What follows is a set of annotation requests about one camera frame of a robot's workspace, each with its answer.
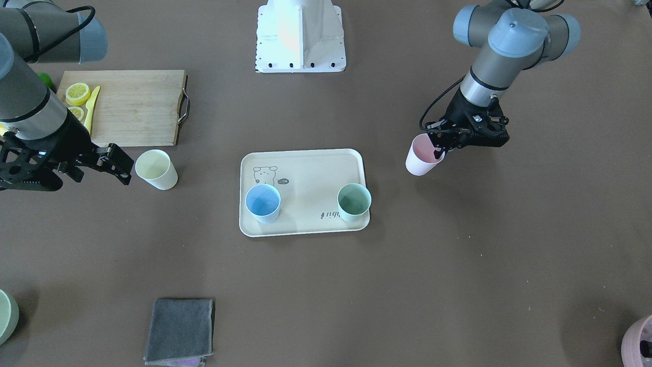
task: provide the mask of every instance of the light green cup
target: light green cup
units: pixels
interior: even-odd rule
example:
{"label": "light green cup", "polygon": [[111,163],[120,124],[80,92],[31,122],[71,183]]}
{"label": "light green cup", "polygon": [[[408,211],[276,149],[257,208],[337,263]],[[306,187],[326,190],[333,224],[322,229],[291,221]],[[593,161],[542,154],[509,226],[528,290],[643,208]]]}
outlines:
{"label": "light green cup", "polygon": [[371,193],[359,183],[349,183],[337,194],[340,217],[347,222],[354,222],[367,213],[371,207]]}
{"label": "light green cup", "polygon": [[9,339],[18,324],[18,304],[0,289],[0,345]]}

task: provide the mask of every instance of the lime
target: lime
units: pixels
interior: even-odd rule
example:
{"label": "lime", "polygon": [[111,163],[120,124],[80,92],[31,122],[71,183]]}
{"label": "lime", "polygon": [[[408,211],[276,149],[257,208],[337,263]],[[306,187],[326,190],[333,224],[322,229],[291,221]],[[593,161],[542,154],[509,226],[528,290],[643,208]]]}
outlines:
{"label": "lime", "polygon": [[77,120],[81,121],[83,119],[84,113],[82,107],[73,106],[73,107],[68,107],[68,109],[72,112],[73,115],[75,115]]}
{"label": "lime", "polygon": [[81,106],[91,96],[91,88],[86,83],[75,83],[66,89],[66,103],[70,106]]}
{"label": "lime", "polygon": [[39,78],[41,78],[41,80],[43,80],[48,88],[54,90],[54,84],[52,83],[52,78],[50,78],[49,75],[47,75],[45,72],[38,72],[37,75]]}

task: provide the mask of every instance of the white tray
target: white tray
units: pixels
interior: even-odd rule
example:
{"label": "white tray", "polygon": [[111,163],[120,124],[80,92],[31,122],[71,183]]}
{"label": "white tray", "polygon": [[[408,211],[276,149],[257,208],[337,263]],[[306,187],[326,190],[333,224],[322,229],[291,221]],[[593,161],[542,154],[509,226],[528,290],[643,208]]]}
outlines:
{"label": "white tray", "polygon": [[[240,230],[249,237],[359,231],[369,224],[369,212],[348,223],[337,208],[337,193],[350,183],[366,185],[363,158],[353,149],[250,153],[240,165]],[[274,185],[281,194],[274,223],[259,223],[246,209],[245,195],[257,184]]]}

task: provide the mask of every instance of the knife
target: knife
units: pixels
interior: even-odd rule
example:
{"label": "knife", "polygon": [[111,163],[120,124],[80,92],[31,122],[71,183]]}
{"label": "knife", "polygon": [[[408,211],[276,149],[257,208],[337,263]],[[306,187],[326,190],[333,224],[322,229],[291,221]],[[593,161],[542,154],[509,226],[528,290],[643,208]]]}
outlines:
{"label": "knife", "polygon": [[90,98],[86,101],[86,118],[83,121],[83,126],[88,130],[89,134],[91,133],[93,125],[93,110],[95,109],[95,101],[97,101],[98,93],[100,93],[100,86],[93,89]]}

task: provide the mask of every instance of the cutting board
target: cutting board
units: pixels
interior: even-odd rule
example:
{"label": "cutting board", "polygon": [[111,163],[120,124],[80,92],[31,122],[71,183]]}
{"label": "cutting board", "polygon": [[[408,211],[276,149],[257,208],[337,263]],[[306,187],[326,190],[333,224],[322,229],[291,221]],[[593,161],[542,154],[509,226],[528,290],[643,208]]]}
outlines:
{"label": "cutting board", "polygon": [[91,91],[101,87],[91,134],[98,146],[176,145],[184,70],[66,71],[57,92],[66,106],[66,89],[75,83],[86,83]]}

